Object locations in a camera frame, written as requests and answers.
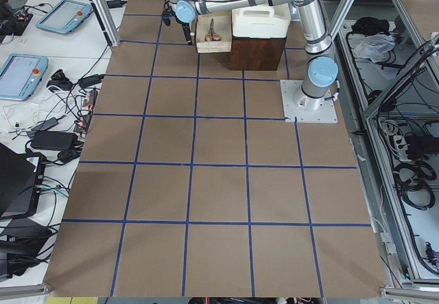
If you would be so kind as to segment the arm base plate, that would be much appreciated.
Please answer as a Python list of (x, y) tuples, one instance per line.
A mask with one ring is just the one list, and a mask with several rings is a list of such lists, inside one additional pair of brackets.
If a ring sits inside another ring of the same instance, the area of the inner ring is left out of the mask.
[(335, 102), (329, 89), (325, 96), (310, 98), (302, 91), (302, 80), (281, 80), (284, 120), (304, 124), (336, 124)]

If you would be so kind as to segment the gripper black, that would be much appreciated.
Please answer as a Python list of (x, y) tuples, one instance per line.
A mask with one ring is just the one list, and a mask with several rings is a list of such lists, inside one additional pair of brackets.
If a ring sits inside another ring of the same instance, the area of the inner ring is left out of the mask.
[(182, 23), (182, 30), (184, 32), (185, 40), (188, 45), (193, 45), (193, 39), (190, 32), (190, 26), (188, 23)]

